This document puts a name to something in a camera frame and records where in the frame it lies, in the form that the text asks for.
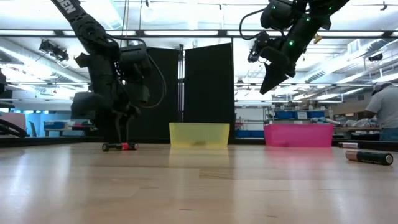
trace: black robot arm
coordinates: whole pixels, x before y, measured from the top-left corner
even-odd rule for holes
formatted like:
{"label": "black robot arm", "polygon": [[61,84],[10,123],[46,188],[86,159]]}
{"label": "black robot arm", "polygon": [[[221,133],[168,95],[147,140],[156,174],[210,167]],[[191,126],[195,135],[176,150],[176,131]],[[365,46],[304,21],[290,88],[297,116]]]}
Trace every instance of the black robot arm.
{"label": "black robot arm", "polygon": [[[286,75],[294,77],[297,60],[305,53],[318,30],[320,28],[329,30],[330,16],[348,1],[269,0],[270,3],[264,10],[258,11],[262,12],[263,28],[281,32],[281,36],[274,39],[270,38],[266,31],[254,37],[243,37],[246,40],[256,38],[248,57],[249,62],[255,62],[259,57],[270,62],[269,65],[266,64],[266,76],[261,86],[261,94],[288,79]],[[290,29],[285,34],[284,30],[288,28]]]}
{"label": "black robot arm", "polygon": [[[78,40],[88,55],[81,54],[75,60],[80,67],[87,67],[92,93],[77,93],[72,103],[72,116],[89,118],[108,142],[128,141],[128,127],[132,118],[140,115],[135,103],[147,103],[149,90],[144,85],[145,77],[155,65],[162,78],[163,95],[165,80],[157,65],[147,54],[142,44],[121,47],[117,39],[106,33],[104,27],[80,6],[79,0],[51,0],[68,20]],[[120,127],[126,127],[126,139],[120,135]]]}
{"label": "black robot arm", "polygon": [[77,38],[89,54],[107,55],[113,60],[120,56],[119,45],[105,28],[80,6],[79,0],[51,0],[70,23]]}

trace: pipe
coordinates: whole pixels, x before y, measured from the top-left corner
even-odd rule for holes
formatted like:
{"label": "pipe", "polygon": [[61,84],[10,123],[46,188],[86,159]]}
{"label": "pipe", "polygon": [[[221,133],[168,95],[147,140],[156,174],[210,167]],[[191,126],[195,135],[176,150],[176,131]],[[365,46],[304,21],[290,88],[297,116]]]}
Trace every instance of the pipe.
{"label": "pipe", "polygon": [[[375,40],[373,42],[371,42],[370,44],[368,44],[368,46],[366,47],[366,50],[363,54],[355,57],[366,57],[367,55],[370,54],[374,54],[376,51],[380,50],[381,48],[383,48],[384,46],[386,46],[387,44],[391,43],[395,41],[395,39],[378,39]],[[340,70],[342,68],[344,68],[345,66],[348,65],[348,63],[350,63],[350,61],[347,61],[346,57],[349,57],[349,54],[345,54],[342,56],[339,56],[337,58],[332,59],[331,61],[327,61],[323,64],[321,64],[320,66],[318,66],[316,69],[313,69],[312,71],[310,71],[308,74],[306,75],[306,83],[310,83],[313,82],[314,80],[320,78],[320,77],[324,77],[325,75],[329,75],[337,70]]]}
{"label": "pipe", "polygon": [[84,75],[80,75],[79,73],[73,72],[67,68],[62,68],[56,62],[53,62],[44,57],[40,57],[40,55],[24,47],[21,47],[13,41],[7,40],[5,38],[0,38],[0,46],[21,56],[25,56],[27,58],[35,60],[37,63],[41,63],[42,65],[51,68],[54,73],[58,73],[59,75],[68,78],[69,80],[72,80],[74,82],[89,82],[89,79]]}

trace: wooden table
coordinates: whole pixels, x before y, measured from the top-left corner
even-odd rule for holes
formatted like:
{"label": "wooden table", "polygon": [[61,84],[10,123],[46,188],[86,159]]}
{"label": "wooden table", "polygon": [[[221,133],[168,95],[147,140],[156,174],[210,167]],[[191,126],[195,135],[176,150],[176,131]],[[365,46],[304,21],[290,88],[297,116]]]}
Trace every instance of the wooden table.
{"label": "wooden table", "polygon": [[0,223],[397,223],[396,164],[343,149],[0,149]]}

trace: person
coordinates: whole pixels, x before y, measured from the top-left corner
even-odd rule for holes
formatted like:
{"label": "person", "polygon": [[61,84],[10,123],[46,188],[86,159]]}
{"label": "person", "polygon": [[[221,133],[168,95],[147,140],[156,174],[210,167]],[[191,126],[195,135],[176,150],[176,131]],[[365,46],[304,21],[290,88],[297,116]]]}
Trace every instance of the person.
{"label": "person", "polygon": [[398,87],[391,82],[377,82],[373,86],[364,116],[371,119],[375,115],[381,127],[380,141],[398,142]]}

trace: cable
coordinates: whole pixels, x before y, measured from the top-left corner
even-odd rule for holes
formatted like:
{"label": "cable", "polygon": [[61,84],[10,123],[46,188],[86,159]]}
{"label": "cable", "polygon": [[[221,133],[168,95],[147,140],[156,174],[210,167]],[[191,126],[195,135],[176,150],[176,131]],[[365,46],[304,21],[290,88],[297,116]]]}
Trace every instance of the cable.
{"label": "cable", "polygon": [[57,63],[62,67],[62,68],[68,68],[70,64],[68,63],[67,65],[62,65],[60,61],[57,60]]}
{"label": "cable", "polygon": [[122,22],[122,35],[124,31],[124,23],[126,22],[127,0],[124,0],[123,22]]}
{"label": "cable", "polygon": [[42,55],[40,55],[40,57],[38,59],[35,60],[35,62],[37,62],[38,60],[40,60],[42,57],[44,57],[44,55],[46,55],[47,53],[43,53]]}
{"label": "cable", "polygon": [[259,12],[262,12],[262,11],[264,11],[265,9],[266,9],[266,8],[257,10],[257,11],[255,11],[255,12],[251,12],[251,13],[245,15],[245,16],[241,19],[241,22],[239,23],[239,34],[241,35],[241,38],[242,38],[242,39],[244,39],[244,40],[251,40],[251,39],[254,39],[254,38],[256,38],[256,37],[258,37],[258,36],[260,35],[260,33],[258,33],[258,34],[254,35],[254,36],[252,36],[252,37],[245,37],[245,36],[243,36],[243,34],[242,34],[242,24],[243,24],[243,21],[245,20],[245,18],[247,18],[247,17],[249,17],[249,16],[253,16],[253,15],[259,13]]}
{"label": "cable", "polygon": [[139,28],[138,28],[138,30],[141,30],[141,19],[142,19],[142,0],[141,0],[141,4],[139,6]]}
{"label": "cable", "polygon": [[150,62],[155,66],[157,72],[159,73],[159,76],[162,79],[162,86],[163,86],[162,96],[160,97],[159,101],[156,104],[154,104],[152,106],[142,106],[143,108],[146,108],[146,109],[153,109],[153,108],[158,107],[161,104],[161,102],[163,102],[164,98],[166,97],[167,84],[166,84],[166,79],[164,78],[162,71],[160,71],[160,68],[157,66],[154,59],[152,59],[152,57],[150,55],[148,55],[148,57],[149,57]]}

